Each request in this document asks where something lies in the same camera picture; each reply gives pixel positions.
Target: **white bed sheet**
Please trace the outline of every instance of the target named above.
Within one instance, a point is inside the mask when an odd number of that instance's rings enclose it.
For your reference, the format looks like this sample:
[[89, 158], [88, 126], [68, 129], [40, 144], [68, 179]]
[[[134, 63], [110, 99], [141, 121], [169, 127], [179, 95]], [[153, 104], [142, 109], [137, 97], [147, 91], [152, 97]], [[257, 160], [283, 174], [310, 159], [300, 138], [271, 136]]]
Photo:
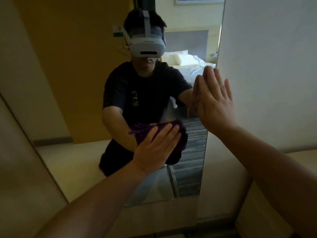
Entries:
[[[184, 76], [186, 82], [190, 85], [194, 86], [194, 82], [197, 75], [203, 75], [204, 68], [206, 66], [216, 67], [214, 63], [204, 63], [204, 64], [193, 64], [193, 65], [185, 65], [185, 66], [172, 66], [180, 71], [180, 73]], [[177, 108], [176, 100], [171, 97], [174, 108]]]

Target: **black t-shirt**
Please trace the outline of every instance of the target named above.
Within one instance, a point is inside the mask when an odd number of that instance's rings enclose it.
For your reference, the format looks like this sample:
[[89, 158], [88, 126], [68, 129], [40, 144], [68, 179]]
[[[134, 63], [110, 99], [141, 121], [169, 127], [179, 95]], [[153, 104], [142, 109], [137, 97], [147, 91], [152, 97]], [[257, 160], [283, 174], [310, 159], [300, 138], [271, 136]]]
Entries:
[[182, 74], [165, 62], [157, 61], [153, 75], [140, 77], [131, 62], [125, 62], [109, 75], [103, 95], [103, 108], [116, 106], [129, 126], [162, 121], [169, 98], [174, 97], [179, 106], [184, 105], [178, 96], [192, 88]]

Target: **black hair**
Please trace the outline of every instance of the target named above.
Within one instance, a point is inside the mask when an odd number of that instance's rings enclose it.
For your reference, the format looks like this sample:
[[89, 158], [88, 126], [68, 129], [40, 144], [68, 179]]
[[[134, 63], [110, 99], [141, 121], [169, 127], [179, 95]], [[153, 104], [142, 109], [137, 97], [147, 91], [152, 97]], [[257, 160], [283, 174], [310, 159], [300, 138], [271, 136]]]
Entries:
[[[167, 26], [166, 26], [166, 23], [162, 20], [162, 18], [155, 11], [149, 11], [149, 16], [150, 16], [151, 27], [153, 26], [160, 27], [163, 32], [164, 27], [167, 27]], [[130, 11], [124, 21], [124, 29], [128, 33], [130, 32], [132, 28], [138, 28], [138, 27], [144, 28], [144, 16], [143, 16], [143, 11], [141, 8], [136, 8]]]

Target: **right hand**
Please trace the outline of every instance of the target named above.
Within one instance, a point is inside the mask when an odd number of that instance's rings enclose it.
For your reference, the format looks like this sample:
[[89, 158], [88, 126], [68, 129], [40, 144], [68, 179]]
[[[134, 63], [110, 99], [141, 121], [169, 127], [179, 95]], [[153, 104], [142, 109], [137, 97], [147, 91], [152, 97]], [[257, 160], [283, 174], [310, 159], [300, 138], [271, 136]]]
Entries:
[[196, 112], [204, 127], [216, 136], [237, 128], [229, 81], [222, 82], [218, 69], [204, 68], [193, 89]]
[[174, 148], [176, 147], [181, 134], [178, 133], [179, 126], [168, 123], [157, 134], [155, 139], [153, 137], [158, 131], [158, 127], [153, 127], [144, 141], [137, 147], [134, 152], [133, 160], [140, 171], [148, 175], [160, 168], [162, 168]]

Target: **gray carpet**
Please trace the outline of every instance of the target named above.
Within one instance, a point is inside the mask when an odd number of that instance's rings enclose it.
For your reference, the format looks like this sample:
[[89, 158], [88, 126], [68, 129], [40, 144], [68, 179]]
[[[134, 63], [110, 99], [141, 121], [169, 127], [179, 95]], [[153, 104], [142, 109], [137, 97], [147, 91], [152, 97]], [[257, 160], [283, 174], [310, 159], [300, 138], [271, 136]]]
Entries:
[[169, 103], [167, 119], [180, 119], [186, 127], [188, 142], [182, 152], [180, 161], [173, 165], [173, 173], [179, 189], [179, 196], [196, 196], [200, 194], [201, 178], [203, 174], [204, 154], [207, 130], [198, 117], [186, 117], [187, 108], [173, 108]]

